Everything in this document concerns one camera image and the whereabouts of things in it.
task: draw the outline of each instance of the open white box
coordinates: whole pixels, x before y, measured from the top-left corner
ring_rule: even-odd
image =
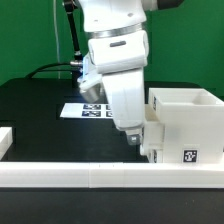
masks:
[[[1,162],[0,187],[224,188],[222,101],[202,89],[151,89],[146,119],[141,153],[152,163]],[[198,160],[184,163],[185,149]]]
[[[224,102],[208,91],[152,88],[146,115],[141,153],[151,162],[221,162]]]
[[[7,152],[12,142],[12,128],[0,127],[0,160]]]

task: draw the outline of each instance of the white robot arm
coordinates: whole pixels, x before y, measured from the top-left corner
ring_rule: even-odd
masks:
[[[141,144],[145,123],[143,67],[149,44],[144,10],[178,6],[183,0],[75,0],[84,12],[89,53],[79,79],[83,97],[94,102],[102,83],[118,130]]]

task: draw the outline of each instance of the black cable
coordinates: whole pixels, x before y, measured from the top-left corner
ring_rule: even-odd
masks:
[[[47,70],[40,70],[39,72],[72,72],[73,70],[71,69],[47,69]]]
[[[67,13],[68,17],[68,22],[70,26],[70,31],[71,31],[71,36],[72,36],[72,44],[74,48],[74,58],[76,60],[82,60],[82,54],[80,52],[80,47],[79,47],[79,40],[78,40],[78,35],[76,31],[76,26],[75,26],[75,20],[73,16],[73,11],[77,9],[76,5],[74,4],[74,1],[72,0],[63,0],[63,5],[65,8],[65,11]]]
[[[38,73],[40,71],[47,71],[47,70],[44,70],[46,68],[52,68],[52,67],[57,67],[57,66],[62,66],[62,65],[70,65],[70,63],[63,62],[63,63],[52,63],[52,64],[44,65],[44,66],[41,66],[41,67],[37,68],[36,70],[30,72],[28,75],[25,76],[25,78],[32,79],[36,73]]]

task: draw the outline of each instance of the cable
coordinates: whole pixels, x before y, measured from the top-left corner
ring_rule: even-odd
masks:
[[[47,70],[40,70],[39,72],[71,72],[71,69],[47,69]]]
[[[53,0],[53,12],[54,12],[54,32],[55,32],[55,40],[56,40],[56,50],[57,50],[57,61],[61,62],[60,59],[60,43],[59,43],[59,35],[58,35],[58,24],[57,24],[57,1]],[[58,72],[58,79],[61,78],[60,71]]]
[[[78,36],[77,36],[77,31],[76,31],[76,26],[75,26],[75,21],[74,21],[74,16],[73,16],[73,11],[77,9],[74,1],[72,0],[63,0],[63,6],[65,8],[65,11],[67,13],[68,17],[68,22],[70,25],[70,31],[71,31],[71,36],[72,36],[72,43],[73,43],[73,48],[74,48],[74,58],[76,60],[82,60],[82,54],[79,48],[79,41],[78,41]]]
[[[25,76],[26,79],[32,79],[33,76],[38,73],[38,72],[41,72],[41,71],[47,71],[47,70],[44,70],[46,68],[52,68],[52,67],[57,67],[57,66],[64,66],[64,65],[70,65],[70,63],[68,62],[64,62],[64,63],[52,63],[52,64],[48,64],[48,65],[44,65],[44,66],[41,66],[37,69],[35,69],[34,71],[30,72],[28,75]]]

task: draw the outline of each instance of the black tabletop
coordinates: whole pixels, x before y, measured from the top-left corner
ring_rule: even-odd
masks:
[[[146,82],[148,87],[198,88]],[[61,119],[67,102],[84,102],[70,80],[13,79],[0,87],[0,126],[12,126],[4,161],[146,162],[112,120]],[[100,103],[106,103],[101,97]],[[148,224],[224,222],[218,189],[0,189],[1,224]]]

